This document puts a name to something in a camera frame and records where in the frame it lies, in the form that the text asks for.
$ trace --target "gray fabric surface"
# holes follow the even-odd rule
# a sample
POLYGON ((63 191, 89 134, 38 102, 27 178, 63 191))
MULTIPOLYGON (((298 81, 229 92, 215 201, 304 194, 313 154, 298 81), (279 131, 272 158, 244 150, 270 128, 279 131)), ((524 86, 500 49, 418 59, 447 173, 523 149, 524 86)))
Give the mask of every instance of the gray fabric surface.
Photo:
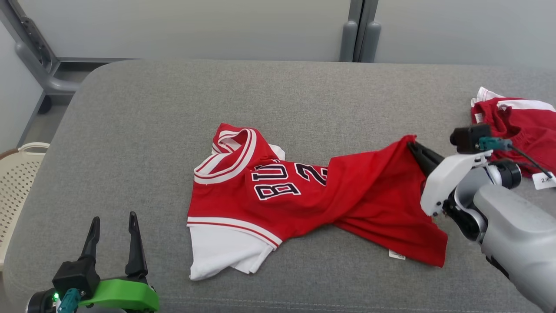
MULTIPOLYGON (((127 218, 137 212, 149 281, 162 312, 536 312, 455 223, 446 265, 388 257, 335 227, 285 242, 259 271, 200 282, 187 208, 193 168, 221 122, 258 128, 286 159, 327 164, 415 133, 454 154, 449 135, 470 123, 485 86, 556 103, 556 74, 481 66, 245 61, 125 61, 86 78, 64 116, 10 244, 4 280, 19 307, 48 288, 101 218, 97 271, 123 274, 127 218)), ((556 214, 554 190, 518 193, 556 214)))

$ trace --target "basketball jersey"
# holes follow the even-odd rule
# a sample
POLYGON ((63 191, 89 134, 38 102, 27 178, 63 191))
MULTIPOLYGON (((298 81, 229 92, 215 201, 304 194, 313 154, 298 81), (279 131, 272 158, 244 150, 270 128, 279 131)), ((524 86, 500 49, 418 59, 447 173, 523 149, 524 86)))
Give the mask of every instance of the basketball jersey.
MULTIPOLYGON (((481 87, 471 101, 471 118, 473 123, 490 125, 492 136, 511 139, 514 146, 556 173, 556 109, 551 104, 508 98, 481 87)), ((495 150, 493 157, 518 162, 527 177, 539 172, 515 151, 495 150)))
POLYGON ((254 128, 221 124, 211 156, 194 170, 190 278, 228 266, 254 273, 283 241, 326 224, 442 266, 447 236, 420 208, 425 177, 406 147, 414 140, 321 167, 285 161, 254 128))

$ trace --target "beige basket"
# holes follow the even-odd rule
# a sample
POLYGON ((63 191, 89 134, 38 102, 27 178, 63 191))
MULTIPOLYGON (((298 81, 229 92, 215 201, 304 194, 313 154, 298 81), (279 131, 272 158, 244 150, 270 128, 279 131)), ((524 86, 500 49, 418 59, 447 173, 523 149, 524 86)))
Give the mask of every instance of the beige basket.
POLYGON ((44 153, 27 150, 49 146, 46 143, 29 143, 0 154, 0 272, 4 270, 6 250, 19 213, 44 158, 44 153))

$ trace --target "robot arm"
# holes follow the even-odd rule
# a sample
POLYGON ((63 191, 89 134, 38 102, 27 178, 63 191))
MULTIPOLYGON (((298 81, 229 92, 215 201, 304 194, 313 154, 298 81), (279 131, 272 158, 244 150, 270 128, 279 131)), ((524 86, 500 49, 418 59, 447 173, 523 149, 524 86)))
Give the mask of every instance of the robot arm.
POLYGON ((463 154, 443 159, 418 143, 409 146, 427 175, 423 211, 451 217, 523 296, 555 313, 556 219, 510 190, 521 182, 515 163, 490 162, 492 150, 477 148, 479 138, 490 136, 487 125, 454 133, 450 141, 463 154))
POLYGON ((544 312, 556 311, 556 219, 501 186, 485 185, 473 202, 488 221, 481 251, 544 312))

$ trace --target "white wall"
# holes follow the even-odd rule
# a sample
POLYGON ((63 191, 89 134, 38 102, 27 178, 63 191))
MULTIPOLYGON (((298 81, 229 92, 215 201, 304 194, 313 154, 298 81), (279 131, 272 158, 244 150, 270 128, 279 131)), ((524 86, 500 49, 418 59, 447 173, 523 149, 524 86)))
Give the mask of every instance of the white wall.
POLYGON ((43 91, 16 55, 15 44, 0 23, 0 153, 16 148, 43 91))
POLYGON ((19 0, 58 57, 338 61, 350 0, 19 0))
POLYGON ((556 69, 555 0, 380 0, 375 62, 556 69))

